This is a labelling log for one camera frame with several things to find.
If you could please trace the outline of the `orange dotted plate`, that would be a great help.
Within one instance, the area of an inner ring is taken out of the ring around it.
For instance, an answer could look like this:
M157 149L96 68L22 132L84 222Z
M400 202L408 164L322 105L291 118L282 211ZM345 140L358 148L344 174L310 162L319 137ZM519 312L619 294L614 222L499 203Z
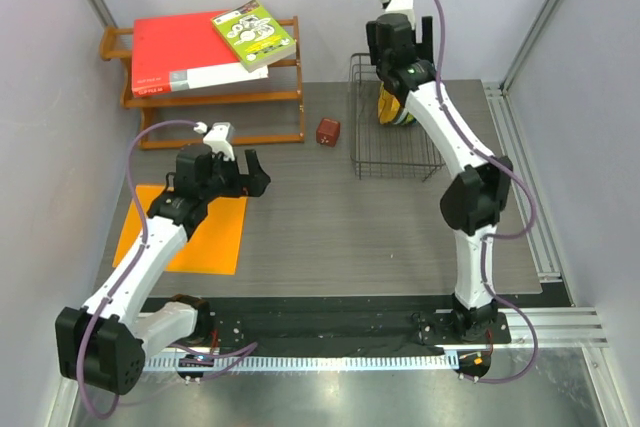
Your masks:
M400 125L402 107L393 94L380 85L377 101L377 118L380 125Z

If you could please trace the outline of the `green dotted plate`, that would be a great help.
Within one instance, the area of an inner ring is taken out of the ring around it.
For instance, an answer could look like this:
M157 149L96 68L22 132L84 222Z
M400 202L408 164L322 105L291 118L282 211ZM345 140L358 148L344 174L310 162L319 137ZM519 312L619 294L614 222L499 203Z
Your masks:
M407 114L404 120L400 123L401 126L411 126L416 123L416 119L413 115Z

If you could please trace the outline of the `black wire dish rack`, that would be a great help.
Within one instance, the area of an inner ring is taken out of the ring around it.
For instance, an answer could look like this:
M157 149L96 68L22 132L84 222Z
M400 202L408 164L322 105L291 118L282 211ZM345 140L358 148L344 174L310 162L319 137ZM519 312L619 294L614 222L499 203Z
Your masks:
M350 57L349 144L355 175L360 178L427 180L444 160L426 132L411 126L380 125L377 101L382 83L367 53Z

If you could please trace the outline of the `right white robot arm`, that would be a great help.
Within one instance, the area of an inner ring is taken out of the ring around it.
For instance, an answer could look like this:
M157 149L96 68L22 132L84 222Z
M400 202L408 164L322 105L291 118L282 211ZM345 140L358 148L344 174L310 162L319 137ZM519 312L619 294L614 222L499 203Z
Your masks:
M511 188L512 163L494 156L453 106L434 65L420 57L406 15L381 15L367 23L366 36L384 89L426 131L451 176L440 200L456 245L451 327L460 340L475 341L497 321L493 237Z

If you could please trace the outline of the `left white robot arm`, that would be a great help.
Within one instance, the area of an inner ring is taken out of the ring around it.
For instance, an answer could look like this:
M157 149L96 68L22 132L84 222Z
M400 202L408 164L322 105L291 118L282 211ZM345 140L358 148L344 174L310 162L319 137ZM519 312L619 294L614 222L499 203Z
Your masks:
M170 298L146 318L139 314L171 260L188 244L217 199L262 196L271 182L253 149L248 170L204 143L183 147L144 224L111 276L79 308L65 307L55 321L63 377L116 395L129 393L144 362L185 340L205 344L213 332L208 301L185 294Z

